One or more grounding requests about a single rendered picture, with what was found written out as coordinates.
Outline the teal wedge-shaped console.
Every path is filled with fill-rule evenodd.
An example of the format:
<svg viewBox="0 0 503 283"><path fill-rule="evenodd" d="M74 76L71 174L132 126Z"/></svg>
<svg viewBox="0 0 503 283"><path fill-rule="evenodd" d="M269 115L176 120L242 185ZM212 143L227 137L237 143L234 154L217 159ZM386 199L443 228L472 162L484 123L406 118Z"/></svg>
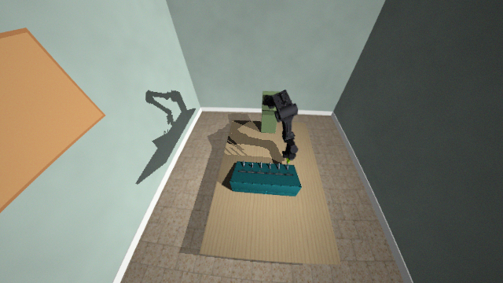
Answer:
<svg viewBox="0 0 503 283"><path fill-rule="evenodd" d="M292 197L302 188L294 165L253 163L244 160L237 161L230 185L233 192Z"/></svg>

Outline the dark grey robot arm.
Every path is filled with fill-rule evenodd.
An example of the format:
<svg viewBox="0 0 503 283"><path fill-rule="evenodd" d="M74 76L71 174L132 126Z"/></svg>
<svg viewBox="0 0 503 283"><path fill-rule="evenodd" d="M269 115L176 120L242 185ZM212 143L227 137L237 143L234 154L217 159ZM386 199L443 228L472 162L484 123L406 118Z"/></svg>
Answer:
<svg viewBox="0 0 503 283"><path fill-rule="evenodd" d="M292 119L293 116L298 115L298 107L296 103L292 103L287 90L283 90L274 95L266 95L265 97L264 105L268 105L269 108L276 107L277 111L274 112L274 114L277 122L279 123L282 121L282 138L285 143L287 142L286 147L288 148L285 149L285 155L288 156L289 160L294 160L296 156L295 153L298 152L298 148L293 141L295 139L295 135L292 132Z"/></svg>

